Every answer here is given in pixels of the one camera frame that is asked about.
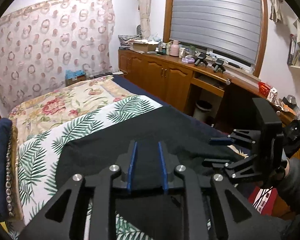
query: wooden window frame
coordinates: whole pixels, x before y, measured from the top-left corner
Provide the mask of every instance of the wooden window frame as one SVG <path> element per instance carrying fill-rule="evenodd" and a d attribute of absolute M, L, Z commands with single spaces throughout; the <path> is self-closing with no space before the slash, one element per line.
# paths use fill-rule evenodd
<path fill-rule="evenodd" d="M 267 44 L 267 36 L 268 36 L 268 3 L 267 0 L 260 0 L 260 2 L 261 2 L 260 37 L 259 37 L 258 54 L 256 58 L 256 67 L 253 72 L 253 75 L 256 77 L 259 77 L 261 72 L 261 67 L 266 52 L 266 44 Z M 170 41 L 172 4 L 173 4 L 173 0 L 166 0 L 163 42 Z"/>

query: metal screw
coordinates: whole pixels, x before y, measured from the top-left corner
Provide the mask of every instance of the metal screw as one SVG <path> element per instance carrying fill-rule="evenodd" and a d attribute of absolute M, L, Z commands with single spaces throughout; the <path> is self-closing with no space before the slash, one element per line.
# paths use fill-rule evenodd
<path fill-rule="evenodd" d="M 213 175 L 213 179 L 215 181 L 222 181 L 223 180 L 223 176 L 221 174 L 214 174 Z"/>
<path fill-rule="evenodd" d="M 185 170 L 186 170 L 186 166 L 184 166 L 184 165 L 178 165 L 178 166 L 176 167 L 176 170 L 177 170 L 177 171 L 180 171 L 180 172 L 185 171 Z"/>
<path fill-rule="evenodd" d="M 72 176 L 72 179 L 73 179 L 74 181 L 80 181 L 80 180 L 82 180 L 82 175 L 81 175 L 81 174 L 74 174 L 74 175 Z"/>
<path fill-rule="evenodd" d="M 113 164 L 109 167 L 109 170 L 111 170 L 112 172 L 118 171 L 120 169 L 120 167 L 116 164 Z"/>

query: cabinet door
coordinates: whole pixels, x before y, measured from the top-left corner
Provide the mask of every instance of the cabinet door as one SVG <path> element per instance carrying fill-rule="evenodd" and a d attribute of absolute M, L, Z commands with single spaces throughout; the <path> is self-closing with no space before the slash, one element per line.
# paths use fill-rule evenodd
<path fill-rule="evenodd" d="M 126 75 L 128 73 L 129 54 L 119 50 L 119 69 Z"/>
<path fill-rule="evenodd" d="M 143 84 L 143 64 L 142 57 L 135 55 L 134 53 L 130 56 L 130 64 L 128 65 L 128 75 L 131 75 L 131 78 L 128 78 L 132 83 L 136 84 L 139 87 L 144 87 Z"/>
<path fill-rule="evenodd" d="M 165 101 L 182 112 L 186 105 L 192 72 L 192 70 L 170 64 L 164 73 L 166 77 Z"/>
<path fill-rule="evenodd" d="M 148 59 L 145 73 L 145 90 L 163 101 L 165 100 L 164 70 L 166 68 L 167 63 Z"/>

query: black sleeve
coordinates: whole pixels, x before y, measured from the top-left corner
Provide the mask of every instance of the black sleeve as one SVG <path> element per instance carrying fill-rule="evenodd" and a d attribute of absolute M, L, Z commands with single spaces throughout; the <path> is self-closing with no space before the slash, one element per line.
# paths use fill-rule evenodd
<path fill-rule="evenodd" d="M 290 206 L 291 210 L 300 214 L 300 160 L 289 160 L 290 170 L 277 186 L 279 196 Z"/>

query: decorative trim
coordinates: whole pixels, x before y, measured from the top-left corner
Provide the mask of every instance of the decorative trim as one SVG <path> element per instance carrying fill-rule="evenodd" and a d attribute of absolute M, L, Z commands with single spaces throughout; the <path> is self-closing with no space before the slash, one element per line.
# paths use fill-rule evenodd
<path fill-rule="evenodd" d="M 12 205 L 12 191 L 11 191 L 11 180 L 12 180 L 12 174 L 11 174 L 11 160 L 10 160 L 10 153 L 11 153 L 11 138 L 12 138 L 12 130 L 10 133 L 10 139 L 8 144 L 8 150 L 6 155 L 6 201 L 7 201 L 7 209 L 9 213 L 9 217 L 13 218 L 13 205 Z"/>
<path fill-rule="evenodd" d="M 171 19 L 173 0 L 166 0 L 166 11 L 164 15 L 163 42 L 170 41 Z"/>
<path fill-rule="evenodd" d="M 256 77 L 259 77 L 261 72 L 261 67 L 263 64 L 263 59 L 265 57 L 267 37 L 268 37 L 268 3 L 267 0 L 260 0 L 260 1 L 261 1 L 260 38 L 259 38 L 256 67 L 253 72 L 253 75 Z"/>

